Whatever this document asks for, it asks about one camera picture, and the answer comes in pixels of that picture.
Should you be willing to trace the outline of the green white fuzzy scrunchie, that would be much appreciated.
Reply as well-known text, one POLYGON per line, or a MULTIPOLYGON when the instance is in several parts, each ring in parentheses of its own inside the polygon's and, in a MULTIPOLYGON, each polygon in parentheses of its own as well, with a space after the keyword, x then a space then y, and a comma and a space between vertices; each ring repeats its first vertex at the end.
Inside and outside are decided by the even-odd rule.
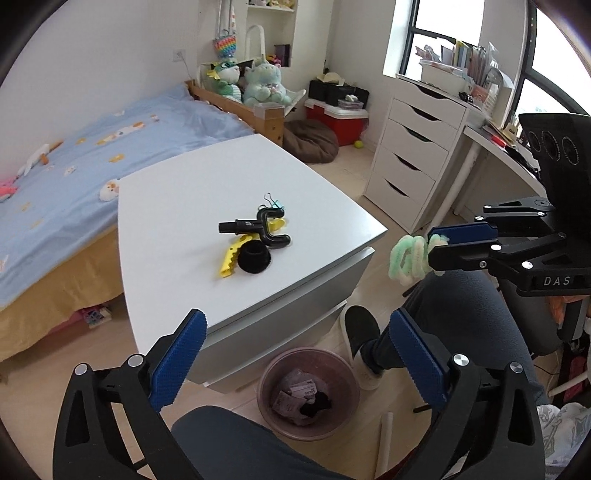
POLYGON ((405 235, 393 247, 390 254, 389 277, 403 286, 411 286, 423 280, 433 268, 429 254, 435 247, 447 246, 446 236, 435 234, 429 240, 423 236, 405 235))

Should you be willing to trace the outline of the pink trash bin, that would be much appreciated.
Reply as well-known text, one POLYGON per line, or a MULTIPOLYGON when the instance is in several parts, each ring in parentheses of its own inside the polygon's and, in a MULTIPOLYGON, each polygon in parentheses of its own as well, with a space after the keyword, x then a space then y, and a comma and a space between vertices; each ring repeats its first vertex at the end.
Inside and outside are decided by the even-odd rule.
POLYGON ((284 352, 263 372, 257 406, 271 429, 298 441, 330 437, 356 413, 353 370, 337 354, 305 347, 284 352))

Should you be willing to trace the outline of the person's right leg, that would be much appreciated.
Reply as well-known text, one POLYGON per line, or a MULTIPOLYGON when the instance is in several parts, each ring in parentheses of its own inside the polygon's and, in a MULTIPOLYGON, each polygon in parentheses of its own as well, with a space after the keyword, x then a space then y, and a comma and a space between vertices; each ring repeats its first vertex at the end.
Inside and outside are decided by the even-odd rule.
MULTIPOLYGON (((525 340, 492 281, 482 271, 433 273, 403 304, 420 329, 436 336, 447 350, 479 366, 503 369, 512 361, 526 373, 538 406, 549 403, 538 381, 525 340)), ((381 329, 366 307, 346 307, 342 335, 349 363, 363 390, 379 387, 384 371, 405 366, 387 328, 381 329)))

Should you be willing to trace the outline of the white desk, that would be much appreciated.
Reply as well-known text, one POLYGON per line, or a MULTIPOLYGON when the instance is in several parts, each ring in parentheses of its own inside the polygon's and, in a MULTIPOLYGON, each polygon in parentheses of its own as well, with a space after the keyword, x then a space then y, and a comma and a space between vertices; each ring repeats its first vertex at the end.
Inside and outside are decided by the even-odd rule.
POLYGON ((455 215, 469 220, 485 204, 546 196, 537 178, 493 142, 486 131, 467 126, 464 136, 470 147, 478 148, 478 157, 453 204, 455 215))

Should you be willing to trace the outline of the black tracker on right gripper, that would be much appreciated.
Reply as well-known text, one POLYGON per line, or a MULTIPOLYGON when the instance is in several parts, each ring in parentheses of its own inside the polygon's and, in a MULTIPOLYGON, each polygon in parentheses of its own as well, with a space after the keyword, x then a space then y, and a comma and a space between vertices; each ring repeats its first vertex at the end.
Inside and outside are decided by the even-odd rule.
POLYGON ((590 116, 525 113, 519 120, 550 202, 556 209, 589 209, 590 116))

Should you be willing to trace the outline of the yellow plastic clip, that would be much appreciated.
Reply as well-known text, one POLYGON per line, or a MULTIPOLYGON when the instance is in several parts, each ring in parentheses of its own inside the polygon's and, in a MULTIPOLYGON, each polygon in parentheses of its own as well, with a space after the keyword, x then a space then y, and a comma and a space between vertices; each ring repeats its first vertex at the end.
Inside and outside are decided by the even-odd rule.
MULTIPOLYGON (((286 225, 287 220, 284 220, 283 218, 271 219, 267 222, 267 226, 270 227, 271 233, 280 231, 280 229, 286 225)), ((226 250, 224 259, 221 263, 221 269, 219 270, 219 275, 221 275, 222 278, 231 276, 235 272, 235 266, 238 262, 239 249, 242 248, 242 245, 249 241, 259 239, 260 236, 257 233, 246 233, 239 235, 238 238, 228 247, 228 250, 226 250)))

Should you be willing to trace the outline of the white drawer cabinet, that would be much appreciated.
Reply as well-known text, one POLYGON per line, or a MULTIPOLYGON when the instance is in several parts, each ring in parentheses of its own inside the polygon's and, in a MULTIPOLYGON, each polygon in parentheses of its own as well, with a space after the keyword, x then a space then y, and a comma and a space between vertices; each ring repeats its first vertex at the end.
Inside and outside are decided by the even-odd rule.
POLYGON ((363 195, 413 233, 428 210, 469 118, 470 107, 435 87, 399 76, 363 195))

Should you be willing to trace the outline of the black round cap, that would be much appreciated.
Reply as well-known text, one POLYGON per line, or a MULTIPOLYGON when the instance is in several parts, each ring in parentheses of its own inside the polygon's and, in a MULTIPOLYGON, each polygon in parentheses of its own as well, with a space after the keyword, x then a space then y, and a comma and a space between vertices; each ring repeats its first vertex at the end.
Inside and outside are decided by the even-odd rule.
POLYGON ((238 253, 238 267, 249 274, 259 274, 269 267, 270 250, 260 240, 252 240, 242 245, 238 253))

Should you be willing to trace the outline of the bed with blue blanket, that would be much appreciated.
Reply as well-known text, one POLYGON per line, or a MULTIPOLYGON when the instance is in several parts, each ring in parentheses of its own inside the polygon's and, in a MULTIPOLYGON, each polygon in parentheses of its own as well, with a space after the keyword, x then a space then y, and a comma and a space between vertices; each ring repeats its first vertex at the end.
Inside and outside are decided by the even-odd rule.
POLYGON ((11 178, 18 191, 1 202, 1 358, 122 294, 115 234, 122 178, 253 132, 178 85, 82 128, 46 164, 11 178))

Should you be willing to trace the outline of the white nightstand table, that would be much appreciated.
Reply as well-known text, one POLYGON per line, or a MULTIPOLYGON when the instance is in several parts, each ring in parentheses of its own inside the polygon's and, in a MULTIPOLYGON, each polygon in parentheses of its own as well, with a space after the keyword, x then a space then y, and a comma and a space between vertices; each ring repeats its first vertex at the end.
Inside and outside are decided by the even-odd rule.
POLYGON ((228 393, 315 344, 346 306, 385 226, 263 136, 190 151, 120 181, 118 246, 140 352, 189 311, 206 339, 188 377, 228 393))

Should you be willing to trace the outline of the red storage box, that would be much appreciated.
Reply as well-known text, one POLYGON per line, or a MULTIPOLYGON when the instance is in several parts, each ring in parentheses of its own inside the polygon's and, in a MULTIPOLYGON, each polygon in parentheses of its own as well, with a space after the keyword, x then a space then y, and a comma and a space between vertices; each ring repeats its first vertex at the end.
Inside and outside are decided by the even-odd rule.
POLYGON ((304 102, 304 107, 308 119, 320 121, 335 133, 339 146, 360 141, 369 122, 369 113, 365 109, 342 109, 314 99, 304 102))

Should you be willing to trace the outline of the black plastic pipe fitting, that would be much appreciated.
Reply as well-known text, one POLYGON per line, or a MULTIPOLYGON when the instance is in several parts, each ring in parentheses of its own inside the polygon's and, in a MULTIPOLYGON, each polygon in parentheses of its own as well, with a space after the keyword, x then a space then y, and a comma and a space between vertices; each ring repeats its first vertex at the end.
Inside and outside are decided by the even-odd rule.
POLYGON ((274 234, 270 230, 270 220, 283 219, 284 210, 281 208, 266 207, 259 209, 256 219, 221 222, 218 224, 218 232, 221 234, 256 234, 260 241, 269 248, 280 249, 290 245, 291 239, 287 234, 274 234))

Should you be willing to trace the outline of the books and papers stack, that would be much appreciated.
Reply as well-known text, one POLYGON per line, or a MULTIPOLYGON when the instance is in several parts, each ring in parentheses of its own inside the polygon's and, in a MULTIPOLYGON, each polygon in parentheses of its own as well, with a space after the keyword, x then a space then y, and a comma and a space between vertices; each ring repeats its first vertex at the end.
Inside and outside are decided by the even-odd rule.
POLYGON ((504 124, 514 82, 501 71, 492 43, 475 47, 457 41, 452 49, 442 46, 439 54, 428 45, 415 50, 421 58, 423 83, 472 101, 498 127, 504 124))

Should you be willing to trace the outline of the brown floor cushion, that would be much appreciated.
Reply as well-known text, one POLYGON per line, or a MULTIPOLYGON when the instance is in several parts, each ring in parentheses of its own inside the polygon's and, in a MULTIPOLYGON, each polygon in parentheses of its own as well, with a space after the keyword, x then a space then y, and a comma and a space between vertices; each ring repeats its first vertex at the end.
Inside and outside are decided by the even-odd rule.
POLYGON ((306 164, 326 164, 339 154, 339 140, 318 120, 294 120, 284 124, 283 149, 306 164))

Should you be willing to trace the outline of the teal binder clip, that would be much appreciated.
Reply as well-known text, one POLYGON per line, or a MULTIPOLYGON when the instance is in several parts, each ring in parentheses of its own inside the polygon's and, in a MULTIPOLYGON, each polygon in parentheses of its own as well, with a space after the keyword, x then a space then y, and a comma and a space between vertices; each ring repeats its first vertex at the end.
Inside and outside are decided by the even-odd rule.
POLYGON ((263 195, 263 201, 264 201, 264 206, 284 212, 283 204, 280 203, 280 201, 277 201, 276 199, 274 199, 273 195, 270 192, 267 192, 266 194, 263 195))

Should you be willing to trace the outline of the black bag on box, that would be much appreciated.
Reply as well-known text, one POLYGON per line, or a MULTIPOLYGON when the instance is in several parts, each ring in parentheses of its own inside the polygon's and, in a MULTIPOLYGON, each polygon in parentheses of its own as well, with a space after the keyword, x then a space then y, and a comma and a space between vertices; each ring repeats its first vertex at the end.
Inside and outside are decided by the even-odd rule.
POLYGON ((370 92, 363 88, 349 84, 339 86, 338 84, 325 83, 318 79, 312 79, 308 84, 308 97, 332 106, 338 106, 339 100, 345 100, 346 95, 356 96, 356 98, 363 103, 363 107, 367 107, 370 92))

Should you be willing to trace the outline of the pink plush toy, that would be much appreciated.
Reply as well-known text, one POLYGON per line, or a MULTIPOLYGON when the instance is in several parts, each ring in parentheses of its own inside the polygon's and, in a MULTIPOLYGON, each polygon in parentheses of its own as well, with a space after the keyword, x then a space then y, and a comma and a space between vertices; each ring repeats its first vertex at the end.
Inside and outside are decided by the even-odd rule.
POLYGON ((2 181, 0 184, 0 202, 11 198, 17 191, 18 187, 14 184, 14 179, 2 181))

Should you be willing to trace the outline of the white goose plush toy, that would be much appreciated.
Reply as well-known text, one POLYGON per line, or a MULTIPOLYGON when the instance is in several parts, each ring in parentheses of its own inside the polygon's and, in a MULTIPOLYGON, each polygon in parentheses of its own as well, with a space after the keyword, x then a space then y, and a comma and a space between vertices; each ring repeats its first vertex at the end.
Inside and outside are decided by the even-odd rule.
POLYGON ((48 162, 47 155, 58 148, 63 143, 62 140, 54 142, 52 144, 43 144, 39 147, 25 162, 25 164, 18 170, 17 176, 27 176, 31 169, 36 166, 39 162, 46 164, 48 162))

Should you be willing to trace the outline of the mint bear plush toy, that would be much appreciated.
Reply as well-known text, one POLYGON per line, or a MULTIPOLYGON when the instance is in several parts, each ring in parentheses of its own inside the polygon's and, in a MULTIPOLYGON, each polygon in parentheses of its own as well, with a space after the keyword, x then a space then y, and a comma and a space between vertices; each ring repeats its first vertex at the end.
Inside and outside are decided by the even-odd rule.
POLYGON ((257 104, 276 103, 283 107, 290 106, 291 98, 281 80, 280 68, 260 56, 252 62, 252 66, 245 68, 245 89, 243 89, 242 103, 247 107, 257 104))

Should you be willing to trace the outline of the green dragon plush toy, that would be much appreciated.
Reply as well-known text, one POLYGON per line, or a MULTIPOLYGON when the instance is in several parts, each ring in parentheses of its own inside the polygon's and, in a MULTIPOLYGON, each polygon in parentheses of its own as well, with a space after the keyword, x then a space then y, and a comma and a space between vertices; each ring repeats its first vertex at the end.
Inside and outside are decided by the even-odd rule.
POLYGON ((240 70, 235 59, 228 58, 211 63, 206 71, 207 89, 222 97, 242 103, 242 91, 238 86, 240 70))

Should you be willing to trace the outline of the rainbow crochet bag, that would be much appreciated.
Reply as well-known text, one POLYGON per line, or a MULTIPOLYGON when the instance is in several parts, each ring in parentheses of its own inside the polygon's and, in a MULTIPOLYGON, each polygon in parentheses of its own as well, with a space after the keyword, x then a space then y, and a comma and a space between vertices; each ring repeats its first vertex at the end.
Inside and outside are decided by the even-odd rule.
POLYGON ((223 30, 221 34, 214 37, 212 45, 219 60, 235 58, 236 48, 238 48, 235 31, 223 30))

